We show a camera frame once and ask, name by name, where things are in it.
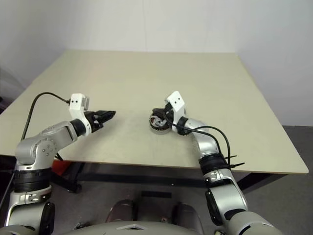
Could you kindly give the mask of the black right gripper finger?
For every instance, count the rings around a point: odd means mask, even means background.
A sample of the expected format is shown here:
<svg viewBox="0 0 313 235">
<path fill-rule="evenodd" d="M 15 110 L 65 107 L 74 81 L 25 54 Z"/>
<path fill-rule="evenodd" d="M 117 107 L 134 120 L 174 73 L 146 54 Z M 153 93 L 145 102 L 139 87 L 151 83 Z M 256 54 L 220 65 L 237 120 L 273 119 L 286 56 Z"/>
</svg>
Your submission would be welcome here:
<svg viewBox="0 0 313 235">
<path fill-rule="evenodd" d="M 152 115 L 157 116 L 158 118 L 167 118 L 168 110 L 166 108 L 154 108 L 152 109 Z"/>
</svg>

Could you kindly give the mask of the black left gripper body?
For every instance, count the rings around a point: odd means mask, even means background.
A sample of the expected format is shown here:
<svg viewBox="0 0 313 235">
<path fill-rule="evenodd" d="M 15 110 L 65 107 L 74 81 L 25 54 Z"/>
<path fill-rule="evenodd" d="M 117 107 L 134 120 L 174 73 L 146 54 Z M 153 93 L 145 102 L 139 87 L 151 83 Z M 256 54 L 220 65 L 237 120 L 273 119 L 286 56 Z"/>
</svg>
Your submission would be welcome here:
<svg viewBox="0 0 313 235">
<path fill-rule="evenodd" d="M 103 128 L 103 117 L 104 111 L 86 111 L 84 112 L 84 115 L 91 126 L 91 132 L 94 133 L 98 131 L 99 129 Z"/>
</svg>

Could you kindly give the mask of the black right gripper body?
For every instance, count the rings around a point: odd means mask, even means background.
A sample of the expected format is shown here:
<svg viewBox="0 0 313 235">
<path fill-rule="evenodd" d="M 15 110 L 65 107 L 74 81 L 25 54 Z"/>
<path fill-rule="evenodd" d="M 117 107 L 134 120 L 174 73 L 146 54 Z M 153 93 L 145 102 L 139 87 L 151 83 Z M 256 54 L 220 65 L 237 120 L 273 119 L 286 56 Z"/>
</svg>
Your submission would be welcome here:
<svg viewBox="0 0 313 235">
<path fill-rule="evenodd" d="M 167 121 L 168 124 L 173 124 L 174 121 L 174 111 L 173 111 L 173 107 L 170 104 L 170 102 L 168 102 L 164 109 L 163 109 L 163 116 L 164 119 Z"/>
</svg>

